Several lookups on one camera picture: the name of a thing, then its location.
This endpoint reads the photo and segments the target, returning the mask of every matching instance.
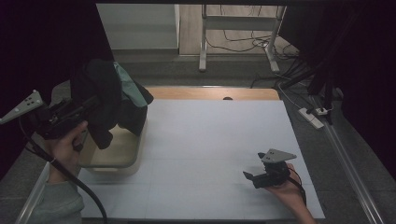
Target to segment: power strip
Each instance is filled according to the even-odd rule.
[[[320,129],[322,128],[324,125],[322,122],[320,122],[320,120],[317,119],[317,117],[315,117],[313,114],[307,114],[306,113],[306,108],[301,108],[298,110],[298,112],[300,112],[300,114],[306,119],[308,120],[316,129]]]

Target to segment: beige container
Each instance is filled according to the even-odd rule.
[[[88,133],[78,159],[79,166],[104,175],[133,175],[140,166],[147,121],[139,137],[119,126],[111,129],[113,140],[108,148],[99,149]]]

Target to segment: person's left hand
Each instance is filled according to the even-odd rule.
[[[73,175],[78,168],[79,152],[75,151],[73,146],[81,144],[81,133],[87,128],[88,122],[81,122],[76,128],[67,133],[60,139],[46,140],[45,146],[51,157],[55,158]],[[55,167],[49,168],[49,183],[64,182],[67,178],[62,175]]]

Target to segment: hand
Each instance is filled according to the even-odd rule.
[[[290,163],[287,165],[292,170],[290,172],[290,177],[301,184],[300,178],[295,172],[293,172],[294,166]],[[269,187],[265,189],[275,194],[275,196],[289,208],[289,210],[296,216],[298,223],[317,223],[309,210],[306,208],[300,190],[293,183],[289,182],[289,180],[280,186]]]
[[[45,141],[47,152],[73,175],[77,172],[79,156],[79,152],[75,151],[73,146],[82,143],[81,133],[87,128],[87,125],[88,122],[83,121],[64,137]],[[59,183],[66,180],[67,178],[51,165],[48,182]]]

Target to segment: white wall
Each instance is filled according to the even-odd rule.
[[[178,49],[178,5],[96,5],[112,49]]]

